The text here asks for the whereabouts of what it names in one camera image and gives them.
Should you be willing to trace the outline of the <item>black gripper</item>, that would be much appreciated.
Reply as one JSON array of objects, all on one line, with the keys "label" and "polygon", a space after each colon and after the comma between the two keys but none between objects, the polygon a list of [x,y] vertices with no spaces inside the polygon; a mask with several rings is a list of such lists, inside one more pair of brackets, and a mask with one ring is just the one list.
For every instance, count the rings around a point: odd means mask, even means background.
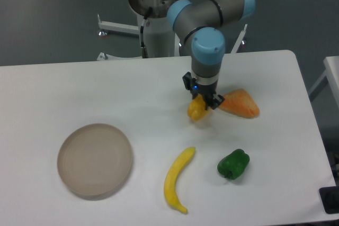
[{"label": "black gripper", "polygon": [[202,95],[205,110],[215,110],[225,100],[222,95],[216,94],[219,75],[204,78],[187,72],[182,79],[185,89],[191,93],[192,98]]}]

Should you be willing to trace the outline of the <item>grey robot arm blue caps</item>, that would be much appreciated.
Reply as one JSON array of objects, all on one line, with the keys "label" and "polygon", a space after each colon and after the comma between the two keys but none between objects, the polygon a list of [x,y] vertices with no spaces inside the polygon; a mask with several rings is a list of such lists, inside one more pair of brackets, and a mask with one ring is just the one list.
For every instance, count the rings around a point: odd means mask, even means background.
[{"label": "grey robot arm blue caps", "polygon": [[206,109],[224,100],[216,92],[226,41],[220,28],[255,11],[255,0],[128,0],[137,26],[99,21],[103,32],[134,33],[143,58],[191,56],[191,70],[183,76],[193,97],[201,95]]}]

